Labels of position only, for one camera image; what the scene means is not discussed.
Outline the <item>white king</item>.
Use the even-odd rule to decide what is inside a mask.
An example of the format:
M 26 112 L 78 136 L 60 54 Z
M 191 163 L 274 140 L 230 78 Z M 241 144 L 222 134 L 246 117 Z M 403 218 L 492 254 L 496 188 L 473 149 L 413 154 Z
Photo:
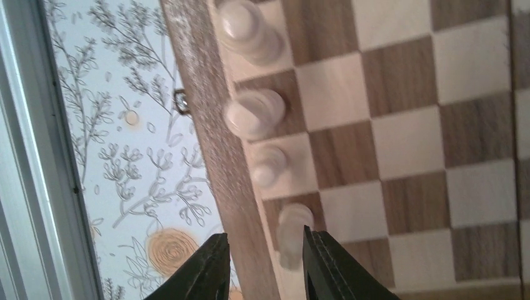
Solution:
M 255 66 L 277 61 L 283 42 L 251 1 L 224 1 L 217 9 L 217 36 L 228 50 Z

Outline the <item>white piece gripped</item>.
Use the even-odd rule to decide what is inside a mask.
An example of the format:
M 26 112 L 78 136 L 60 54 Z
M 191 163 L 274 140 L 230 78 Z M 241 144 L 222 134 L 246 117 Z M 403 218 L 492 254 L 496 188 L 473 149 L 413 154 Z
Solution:
M 224 122 L 238 138 L 264 139 L 278 126 L 286 113 L 286 103 L 271 89 L 244 89 L 224 108 Z

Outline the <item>white piece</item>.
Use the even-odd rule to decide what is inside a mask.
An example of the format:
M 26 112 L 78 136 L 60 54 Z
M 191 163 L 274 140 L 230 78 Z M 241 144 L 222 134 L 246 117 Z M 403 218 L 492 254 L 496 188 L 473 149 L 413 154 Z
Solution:
M 300 203 L 284 206 L 279 213 L 276 241 L 282 268 L 297 270 L 302 264 L 304 227 L 314 227 L 311 210 Z

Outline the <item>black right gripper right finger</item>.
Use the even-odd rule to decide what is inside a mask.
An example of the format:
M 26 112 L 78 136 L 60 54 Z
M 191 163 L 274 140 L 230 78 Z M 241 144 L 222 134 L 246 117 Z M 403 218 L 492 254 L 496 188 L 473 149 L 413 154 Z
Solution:
M 326 231 L 304 226 L 302 262 L 307 299 L 399 300 Z

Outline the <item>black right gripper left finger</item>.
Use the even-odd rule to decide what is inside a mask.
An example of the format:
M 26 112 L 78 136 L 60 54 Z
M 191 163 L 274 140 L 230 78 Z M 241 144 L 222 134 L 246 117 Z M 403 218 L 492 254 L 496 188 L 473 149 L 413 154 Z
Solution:
M 228 300 L 230 251 L 226 233 L 213 234 L 147 300 Z

